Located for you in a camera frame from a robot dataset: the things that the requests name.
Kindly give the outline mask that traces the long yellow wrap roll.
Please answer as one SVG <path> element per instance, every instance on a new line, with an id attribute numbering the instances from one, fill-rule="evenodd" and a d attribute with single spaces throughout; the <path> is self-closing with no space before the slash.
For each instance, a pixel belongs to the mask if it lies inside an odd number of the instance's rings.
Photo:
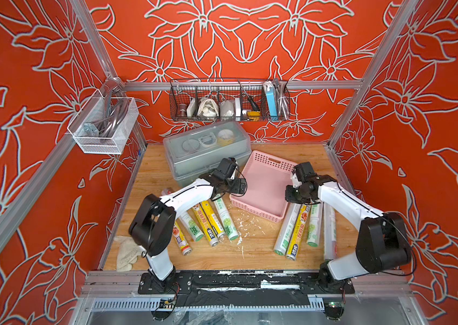
<path id="1" fill-rule="evenodd" d="M 310 215 L 311 207 L 306 204 L 302 204 L 300 211 L 295 222 L 295 227 L 292 232 L 292 237 L 287 248 L 286 257 L 288 260 L 295 261 L 299 253 L 303 231 L 306 227 L 307 219 Z"/>

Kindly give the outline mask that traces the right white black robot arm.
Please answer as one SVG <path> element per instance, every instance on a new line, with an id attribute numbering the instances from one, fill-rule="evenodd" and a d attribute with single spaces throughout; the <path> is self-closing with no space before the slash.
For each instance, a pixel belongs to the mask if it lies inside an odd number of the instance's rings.
<path id="1" fill-rule="evenodd" d="M 346 191 L 333 177 L 317 174 L 309 162 L 294 166 L 292 182 L 285 190 L 287 202 L 326 203 L 358 231 L 354 253 L 320 266 L 321 282 L 333 284 L 412 262 L 412 249 L 400 214 L 370 206 Z"/>

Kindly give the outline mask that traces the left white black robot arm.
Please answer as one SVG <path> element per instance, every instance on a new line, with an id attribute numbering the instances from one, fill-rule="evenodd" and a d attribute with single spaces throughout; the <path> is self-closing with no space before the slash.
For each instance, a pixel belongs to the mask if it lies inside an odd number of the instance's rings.
<path id="1" fill-rule="evenodd" d="M 146 253 L 150 274 L 165 282 L 176 271 L 167 248 L 178 215 L 203 201 L 216 202 L 225 194 L 245 194 L 246 190 L 247 182 L 238 163 L 230 157 L 176 192 L 160 197 L 147 195 L 131 222 L 129 235 Z"/>

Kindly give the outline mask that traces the pink plastic basket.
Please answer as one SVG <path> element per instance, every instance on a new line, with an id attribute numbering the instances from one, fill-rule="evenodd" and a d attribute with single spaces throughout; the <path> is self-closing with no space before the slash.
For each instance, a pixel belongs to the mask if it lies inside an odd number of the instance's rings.
<path id="1" fill-rule="evenodd" d="M 230 195 L 232 205 L 271 222 L 282 222 L 288 207 L 285 190 L 292 184 L 295 165 L 295 162 L 254 150 L 242 172 L 247 182 L 246 193 Z"/>

